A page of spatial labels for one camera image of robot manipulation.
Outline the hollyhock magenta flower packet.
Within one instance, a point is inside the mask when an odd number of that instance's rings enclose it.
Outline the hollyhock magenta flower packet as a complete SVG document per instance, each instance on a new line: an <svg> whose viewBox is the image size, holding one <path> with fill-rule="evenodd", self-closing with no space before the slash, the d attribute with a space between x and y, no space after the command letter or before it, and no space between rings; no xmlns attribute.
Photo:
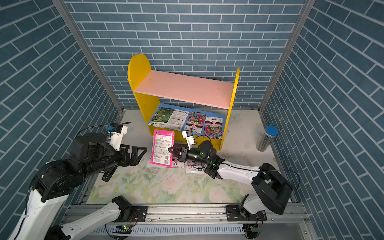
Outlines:
<svg viewBox="0 0 384 240"><path fill-rule="evenodd" d="M182 160L182 150L187 149L188 146L185 144L175 144L175 146L172 148L172 165L171 168L174 169L184 169L185 168L185 159Z"/></svg>

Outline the pink-bordered seed packet back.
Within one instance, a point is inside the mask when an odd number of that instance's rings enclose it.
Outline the pink-bordered seed packet back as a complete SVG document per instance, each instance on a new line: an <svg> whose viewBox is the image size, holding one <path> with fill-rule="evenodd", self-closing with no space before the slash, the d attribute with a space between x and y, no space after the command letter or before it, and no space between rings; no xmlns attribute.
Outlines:
<svg viewBox="0 0 384 240"><path fill-rule="evenodd" d="M173 155L169 148L174 146L174 140L175 132L154 129L151 164L168 168L172 166Z"/></svg>

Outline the purple flower seed packet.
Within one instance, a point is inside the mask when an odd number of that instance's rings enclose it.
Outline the purple flower seed packet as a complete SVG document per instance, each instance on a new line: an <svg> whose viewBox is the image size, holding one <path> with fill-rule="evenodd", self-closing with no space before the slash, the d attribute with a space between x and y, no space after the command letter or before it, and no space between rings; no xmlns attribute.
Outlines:
<svg viewBox="0 0 384 240"><path fill-rule="evenodd" d="M205 165L203 163L187 161L186 173L187 174L204 174L204 167Z"/></svg>

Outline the chrysanthemum packet pink band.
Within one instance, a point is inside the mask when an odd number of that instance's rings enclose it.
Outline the chrysanthemum packet pink band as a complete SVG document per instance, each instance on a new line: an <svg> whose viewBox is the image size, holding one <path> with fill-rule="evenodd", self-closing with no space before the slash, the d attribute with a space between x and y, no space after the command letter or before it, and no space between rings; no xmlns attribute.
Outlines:
<svg viewBox="0 0 384 240"><path fill-rule="evenodd" d="M183 131L192 130L194 134L200 135L203 132L206 116L205 113L189 112Z"/></svg>

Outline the small chrysanthemum seed packet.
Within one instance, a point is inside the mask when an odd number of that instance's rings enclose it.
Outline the small chrysanthemum seed packet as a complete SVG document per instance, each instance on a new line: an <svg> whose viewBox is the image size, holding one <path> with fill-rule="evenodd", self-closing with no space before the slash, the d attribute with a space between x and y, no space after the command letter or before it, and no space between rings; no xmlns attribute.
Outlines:
<svg viewBox="0 0 384 240"><path fill-rule="evenodd" d="M223 119L217 117L206 117L204 133L210 139L222 140Z"/></svg>

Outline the white text seed packet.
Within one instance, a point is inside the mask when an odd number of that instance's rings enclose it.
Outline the white text seed packet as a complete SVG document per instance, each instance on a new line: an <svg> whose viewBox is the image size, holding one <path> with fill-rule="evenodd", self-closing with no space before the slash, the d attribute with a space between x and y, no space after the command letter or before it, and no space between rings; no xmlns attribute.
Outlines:
<svg viewBox="0 0 384 240"><path fill-rule="evenodd" d="M156 165L152 163L147 163L147 168L168 168L168 166Z"/></svg>

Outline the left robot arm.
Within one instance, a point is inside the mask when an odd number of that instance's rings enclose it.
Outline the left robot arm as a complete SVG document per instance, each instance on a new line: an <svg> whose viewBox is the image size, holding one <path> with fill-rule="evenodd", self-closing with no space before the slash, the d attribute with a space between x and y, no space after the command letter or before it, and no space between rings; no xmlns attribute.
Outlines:
<svg viewBox="0 0 384 240"><path fill-rule="evenodd" d="M31 182L24 214L10 240L80 240L95 229L114 221L131 220L132 204L123 196L69 224L53 226L53 220L73 190L87 179L105 172L108 182L117 167L136 166L146 147L123 145L99 133L75 137L66 159L45 164Z"/></svg>

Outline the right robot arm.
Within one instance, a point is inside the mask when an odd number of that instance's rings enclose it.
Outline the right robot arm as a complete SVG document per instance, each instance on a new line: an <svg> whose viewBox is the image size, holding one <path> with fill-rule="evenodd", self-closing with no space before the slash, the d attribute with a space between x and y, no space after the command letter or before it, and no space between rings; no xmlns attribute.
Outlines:
<svg viewBox="0 0 384 240"><path fill-rule="evenodd" d="M283 215L295 189L272 165L263 163L260 167L245 167L233 164L219 157L210 141L204 141L196 148L171 147L168 152L180 162L202 164L203 171L212 179L232 180L253 187L253 195L247 194L240 204L226 207L229 222L266 221L267 210Z"/></svg>

